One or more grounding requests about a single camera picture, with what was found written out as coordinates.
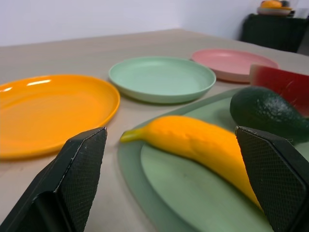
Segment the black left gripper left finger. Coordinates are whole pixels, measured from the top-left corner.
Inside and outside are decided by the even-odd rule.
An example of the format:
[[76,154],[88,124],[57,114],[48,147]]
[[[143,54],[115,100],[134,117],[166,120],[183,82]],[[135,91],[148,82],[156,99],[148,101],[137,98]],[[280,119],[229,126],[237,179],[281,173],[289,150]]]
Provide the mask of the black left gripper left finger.
[[105,127],[68,139],[2,222],[2,232],[82,232],[97,192]]

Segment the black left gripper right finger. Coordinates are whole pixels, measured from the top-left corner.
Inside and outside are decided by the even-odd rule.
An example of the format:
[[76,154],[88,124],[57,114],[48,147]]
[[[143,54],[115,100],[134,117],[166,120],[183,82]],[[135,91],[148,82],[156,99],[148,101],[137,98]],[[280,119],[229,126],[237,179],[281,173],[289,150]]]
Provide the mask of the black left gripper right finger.
[[251,187],[275,232],[309,230],[309,162],[286,139],[236,127]]

